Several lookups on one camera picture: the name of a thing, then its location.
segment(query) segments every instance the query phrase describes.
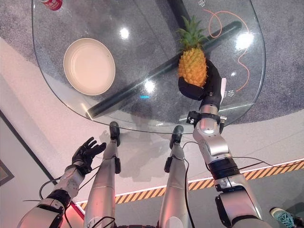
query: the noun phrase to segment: hazard stripe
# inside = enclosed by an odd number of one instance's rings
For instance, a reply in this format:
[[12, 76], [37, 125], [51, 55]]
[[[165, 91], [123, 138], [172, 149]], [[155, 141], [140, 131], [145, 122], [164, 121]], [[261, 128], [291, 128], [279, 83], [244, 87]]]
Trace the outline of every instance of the hazard stripe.
[[[269, 177], [271, 175], [277, 175], [280, 173], [291, 172], [299, 169], [304, 169], [304, 159], [302, 159], [301, 161], [290, 162], [288, 164], [284, 164], [277, 167], [265, 167], [252, 171], [245, 171], [243, 172], [243, 175], [246, 178], [246, 180], [252, 180], [257, 178]], [[189, 183], [189, 190], [205, 189], [213, 186], [214, 186], [213, 178], [208, 178], [208, 179], [198, 180]], [[121, 203], [133, 202], [137, 200], [143, 200], [143, 199], [145, 200], [148, 198], [160, 197], [165, 194], [165, 191], [166, 191], [165, 187], [159, 187], [151, 190], [143, 190], [130, 194], [120, 195], [115, 197], [115, 203], [121, 204]], [[87, 203], [82, 201], [81, 203], [77, 203], [77, 206], [81, 207], [83, 211], [86, 209]]]

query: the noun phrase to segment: black cable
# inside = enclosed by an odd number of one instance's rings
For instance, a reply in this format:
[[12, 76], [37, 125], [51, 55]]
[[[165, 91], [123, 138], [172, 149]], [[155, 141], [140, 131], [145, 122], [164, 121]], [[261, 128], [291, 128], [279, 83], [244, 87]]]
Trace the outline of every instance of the black cable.
[[191, 212], [190, 212], [190, 209], [189, 209], [188, 197], [187, 197], [187, 183], [188, 183], [187, 182], [187, 173], [188, 173], [188, 169], [189, 169], [189, 162], [185, 158], [184, 158], [184, 160], [188, 164], [187, 168], [186, 168], [186, 172], [185, 172], [185, 201], [186, 201], [186, 207], [187, 207], [187, 211], [188, 211], [188, 215], [189, 215], [189, 218], [190, 218], [190, 222], [191, 222], [192, 228], [195, 228], [194, 222], [193, 222], [193, 219], [192, 219], [192, 216], [191, 216]]
[[194, 141], [188, 141], [188, 142], [186, 142], [183, 146], [182, 146], [182, 148], [184, 149], [184, 147], [185, 147], [185, 145], [187, 145], [188, 143], [195, 143], [195, 144], [197, 144], [198, 145], [198, 143], [197, 142], [194, 142]]
[[45, 183], [40, 187], [40, 189], [39, 189], [39, 197], [40, 197], [40, 199], [43, 200], [43, 197], [42, 197], [42, 195], [41, 195], [41, 192], [42, 192], [42, 189], [44, 188], [44, 186], [46, 186], [46, 185], [49, 184], [50, 182], [57, 181], [57, 180], [59, 180], [60, 178], [61, 178], [61, 177], [57, 177], [56, 179], [49, 180], [49, 181], [45, 182]]
[[258, 163], [254, 163], [254, 164], [252, 164], [252, 165], [244, 166], [244, 167], [240, 168], [239, 170], [243, 170], [243, 169], [245, 169], [245, 168], [249, 168], [249, 167], [251, 167], [251, 166], [255, 166], [255, 165], [259, 165], [259, 164], [262, 164], [262, 162], [258, 162]]
[[22, 202], [40, 202], [40, 200], [36, 200], [36, 199], [26, 199], [26, 200], [23, 200]]
[[299, 161], [299, 162], [297, 162], [295, 164], [292, 164], [292, 165], [272, 165], [272, 164], [269, 164], [266, 161], [260, 160], [258, 158], [252, 158], [252, 157], [232, 157], [232, 158], [250, 158], [250, 159], [255, 159], [257, 161], [260, 161], [260, 163], [265, 163], [266, 165], [269, 165], [269, 166], [272, 166], [272, 167], [279, 167], [279, 168], [280, 167], [290, 167], [290, 166], [293, 166], [293, 165], [296, 165], [296, 164], [300, 164], [301, 162], [303, 162], [303, 161]]
[[81, 186], [81, 187], [79, 188], [79, 190], [81, 190], [88, 182], [90, 182], [91, 179], [93, 179], [93, 178], [97, 175], [97, 173], [98, 173], [98, 172], [96, 172], [96, 173], [93, 175], [93, 177], [91, 177], [86, 183], [84, 183], [83, 186]]
[[66, 222], [67, 222], [68, 226], [69, 226], [70, 228], [72, 228], [71, 223], [70, 223], [70, 221], [67, 219], [67, 214], [66, 214], [67, 209], [69, 208], [69, 206], [71, 206], [71, 204], [69, 204], [68, 207], [66, 208], [64, 215], [65, 215]]
[[[183, 147], [182, 147], [183, 149], [184, 149], [184, 147], [185, 147], [185, 145], [186, 145], [187, 143], [195, 143], [195, 144], [198, 145], [197, 142], [188, 141], [188, 142], [186, 142], [186, 143], [183, 145]], [[260, 159], [258, 159], [258, 158], [253, 158], [253, 157], [232, 157], [232, 158], [249, 158], [249, 159], [255, 159], [255, 160], [259, 161], [258, 163], [255, 163], [255, 164], [252, 164], [252, 165], [248, 165], [248, 166], [242, 167], [242, 168], [240, 168], [239, 170], [242, 170], [242, 169], [245, 169], [245, 168], [248, 168], [248, 167], [251, 167], [251, 166], [259, 165], [259, 164], [261, 164], [261, 163], [265, 163], [266, 165], [269, 165], [269, 166], [272, 166], [272, 167], [279, 167], [279, 168], [280, 168], [280, 167], [290, 167], [290, 166], [293, 166], [293, 165], [300, 164], [300, 163], [302, 162], [302, 161], [299, 161], [299, 162], [297, 162], [297, 163], [295, 163], [295, 164], [291, 164], [291, 165], [272, 165], [272, 164], [267, 163], [266, 161], [260, 160]]]
[[102, 220], [104, 220], [105, 218], [106, 218], [106, 219], [113, 219], [113, 220], [112, 220], [111, 222], [109, 222], [108, 224], [106, 224], [106, 225], [104, 226], [104, 228], [106, 228], [107, 226], [109, 226], [109, 225], [111, 225], [112, 223], [115, 222], [115, 218], [110, 217], [110, 216], [104, 216], [104, 217], [102, 217], [101, 219], [99, 219], [91, 228], [97, 227], [98, 224], [99, 224]]

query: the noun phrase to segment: wire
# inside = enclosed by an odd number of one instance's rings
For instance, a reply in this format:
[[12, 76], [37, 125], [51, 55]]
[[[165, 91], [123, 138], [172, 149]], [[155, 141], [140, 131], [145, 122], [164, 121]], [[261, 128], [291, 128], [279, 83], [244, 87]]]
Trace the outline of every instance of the wire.
[[40, 199], [43, 200], [43, 197], [42, 197], [42, 195], [41, 195], [41, 192], [42, 192], [42, 189], [44, 188], [44, 186], [46, 186], [46, 185], [49, 184], [50, 182], [57, 181], [57, 180], [59, 180], [60, 178], [61, 178], [61, 177], [57, 177], [56, 179], [49, 180], [49, 181], [45, 182], [45, 183], [40, 187], [40, 189], [39, 189], [39, 197], [40, 197]]
[[[183, 145], [182, 148], [184, 149], [185, 145], [188, 144], [188, 143], [195, 143], [195, 144], [198, 145], [197, 142], [188, 141], [188, 142], [186, 142], [186, 143]], [[279, 167], [279, 168], [280, 168], [280, 167], [290, 167], [290, 166], [297, 165], [297, 164], [300, 164], [301, 162], [303, 162], [303, 161], [299, 161], [299, 162], [294, 163], [294, 164], [291, 164], [291, 165], [272, 165], [272, 164], [267, 163], [266, 161], [260, 160], [260, 159], [258, 159], [258, 158], [253, 158], [253, 157], [232, 157], [232, 158], [249, 158], [249, 159], [254, 159], [254, 160], [259, 161], [258, 163], [254, 163], [254, 164], [252, 164], [252, 165], [248, 165], [248, 166], [242, 167], [242, 168], [240, 168], [239, 170], [242, 170], [242, 169], [245, 169], [245, 168], [249, 168], [249, 167], [251, 167], [251, 166], [259, 165], [259, 164], [261, 164], [261, 163], [264, 163], [264, 164], [269, 165], [269, 166], [272, 166], [272, 167]]]
[[[209, 27], [208, 27], [208, 29], [209, 29], [209, 34], [210, 34], [210, 36], [213, 37], [213, 38], [218, 37], [218, 36], [222, 33], [222, 23], [221, 23], [221, 21], [220, 21], [220, 19], [219, 19], [219, 17], [218, 17], [218, 14], [220, 14], [220, 13], [226, 13], [226, 14], [230, 14], [230, 15], [232, 15], [232, 16], [237, 17], [237, 18], [238, 18], [240, 21], [242, 21], [243, 24], [245, 25], [245, 27], [246, 27], [246, 29], [247, 29], [247, 33], [248, 33], [248, 34], [250, 33], [249, 28], [248, 28], [246, 22], [245, 22], [240, 16], [238, 16], [238, 15], [235, 14], [235, 13], [232, 13], [232, 12], [230, 12], [230, 11], [224, 11], [224, 10], [218, 11], [218, 12], [215, 12], [215, 13], [212, 12], [212, 11], [210, 11], [210, 10], [207, 10], [207, 9], [203, 9], [203, 10], [206, 11], [206, 12], [208, 12], [208, 13], [210, 13], [210, 14], [212, 14], [211, 18], [209, 19]], [[220, 25], [220, 32], [219, 32], [216, 36], [213, 36], [212, 33], [211, 33], [211, 31], [210, 31], [211, 22], [212, 22], [213, 17], [216, 17], [216, 19], [218, 20], [219, 25]], [[245, 49], [245, 51], [243, 52], [243, 54], [242, 54], [241, 56], [239, 56], [238, 59], [237, 59], [237, 60], [238, 60], [237, 62], [238, 62], [243, 68], [245, 68], [245, 69], [247, 70], [247, 80], [246, 80], [246, 82], [245, 82], [239, 89], [236, 90], [236, 92], [239, 92], [240, 90], [242, 90], [242, 89], [248, 84], [248, 81], [249, 81], [249, 78], [250, 78], [250, 71], [249, 71], [249, 69], [247, 68], [247, 66], [246, 66], [245, 64], [243, 64], [243, 63], [240, 61], [240, 59], [247, 53], [247, 50], [248, 50], [248, 47], [246, 47], [246, 49]]]
[[191, 212], [190, 212], [190, 209], [189, 209], [189, 205], [188, 205], [188, 197], [187, 197], [187, 173], [188, 173], [188, 169], [189, 169], [189, 162], [184, 158], [184, 160], [186, 161], [186, 163], [188, 164], [187, 165], [187, 168], [186, 168], [186, 172], [185, 172], [185, 201], [186, 201], [186, 207], [187, 207], [187, 211], [188, 211], [188, 215], [189, 215], [189, 218], [190, 218], [190, 222], [191, 222], [191, 225], [192, 225], [192, 228], [195, 228], [194, 226], [194, 223], [193, 223], [193, 219], [192, 219], [192, 216], [191, 216]]
[[23, 200], [22, 202], [40, 202], [40, 200], [36, 200], [36, 199], [26, 199], [26, 200]]
[[269, 163], [267, 163], [266, 161], [263, 161], [263, 160], [260, 160], [260, 159], [258, 159], [258, 158], [252, 158], [252, 157], [233, 157], [233, 158], [249, 158], [249, 159], [255, 159], [255, 160], [257, 160], [257, 161], [260, 161], [259, 163], [256, 163], [256, 164], [260, 164], [260, 163], [265, 163], [266, 165], [269, 165], [269, 166], [272, 166], [272, 167], [290, 167], [290, 166], [293, 166], [293, 165], [296, 165], [296, 164], [300, 164], [301, 162], [303, 162], [303, 161], [299, 161], [299, 162], [297, 162], [297, 163], [294, 163], [294, 164], [291, 164], [291, 165], [272, 165], [272, 164], [269, 164]]
[[69, 204], [68, 207], [66, 208], [64, 215], [65, 215], [65, 218], [66, 218], [66, 222], [68, 223], [68, 226], [69, 226], [70, 228], [72, 228], [71, 223], [70, 223], [70, 221], [67, 219], [67, 214], [66, 214], [67, 209], [69, 208], [69, 206], [71, 206], [71, 204]]
[[97, 173], [98, 173], [98, 172], [96, 172], [96, 173], [93, 175], [93, 177], [91, 177], [86, 183], [84, 183], [83, 186], [81, 186], [81, 187], [79, 188], [79, 190], [81, 190], [88, 182], [90, 182], [90, 181], [97, 175]]
[[187, 145], [188, 143], [195, 143], [195, 144], [197, 144], [198, 145], [198, 143], [197, 142], [194, 142], [194, 141], [188, 141], [188, 142], [186, 142], [183, 146], [182, 146], [182, 148], [184, 149], [184, 147], [185, 147], [185, 145]]
[[[57, 177], [56, 179], [49, 180], [49, 181], [45, 182], [45, 183], [40, 187], [40, 189], [39, 189], [39, 196], [40, 196], [40, 199], [43, 200], [43, 197], [42, 197], [41, 192], [42, 192], [44, 186], [46, 186], [46, 185], [49, 184], [50, 182], [57, 181], [57, 180], [59, 180], [60, 178], [61, 178], [61, 177]], [[79, 188], [79, 190], [82, 189], [88, 182], [90, 182], [91, 179], [89, 179], [89, 181], [87, 181], [83, 186], [81, 186], [81, 187]]]
[[110, 217], [110, 216], [104, 216], [104, 217], [102, 217], [101, 219], [99, 219], [91, 228], [97, 227], [98, 224], [99, 224], [102, 220], [104, 220], [105, 218], [106, 218], [106, 219], [113, 219], [113, 220], [112, 220], [111, 222], [109, 222], [108, 224], [106, 224], [106, 225], [104, 226], [104, 228], [106, 228], [107, 226], [109, 226], [109, 225], [111, 225], [112, 223], [115, 222], [115, 218]]

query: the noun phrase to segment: glass tabletop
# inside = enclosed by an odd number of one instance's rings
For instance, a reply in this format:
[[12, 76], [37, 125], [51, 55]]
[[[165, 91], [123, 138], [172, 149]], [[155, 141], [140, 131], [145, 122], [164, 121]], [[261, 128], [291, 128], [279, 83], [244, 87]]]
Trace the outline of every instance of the glass tabletop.
[[[35, 53], [47, 84], [93, 121], [156, 133], [172, 133], [180, 124], [192, 133], [186, 117], [200, 101], [178, 89], [181, 15], [201, 20], [205, 55], [227, 79], [219, 111], [226, 125], [246, 113], [261, 90], [265, 46], [250, 0], [63, 0], [56, 11], [33, 0], [32, 10]], [[82, 94], [66, 78], [65, 51], [80, 38], [100, 41], [114, 58], [114, 82], [101, 95]]]

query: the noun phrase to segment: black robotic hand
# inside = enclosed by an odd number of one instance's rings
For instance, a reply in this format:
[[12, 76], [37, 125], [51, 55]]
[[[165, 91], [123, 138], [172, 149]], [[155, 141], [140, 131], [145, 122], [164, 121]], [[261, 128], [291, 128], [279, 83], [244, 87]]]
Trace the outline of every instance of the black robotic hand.
[[180, 92], [188, 98], [193, 100], [202, 100], [202, 105], [213, 104], [219, 109], [219, 105], [222, 99], [221, 96], [221, 77], [217, 68], [212, 64], [210, 60], [207, 62], [207, 81], [204, 87], [198, 87], [193, 84], [187, 83], [183, 77], [179, 78]]
[[82, 146], [78, 148], [72, 157], [72, 165], [77, 166], [79, 171], [86, 175], [92, 171], [92, 161], [95, 155], [100, 154], [106, 148], [106, 143], [96, 144], [94, 137], [89, 138]]

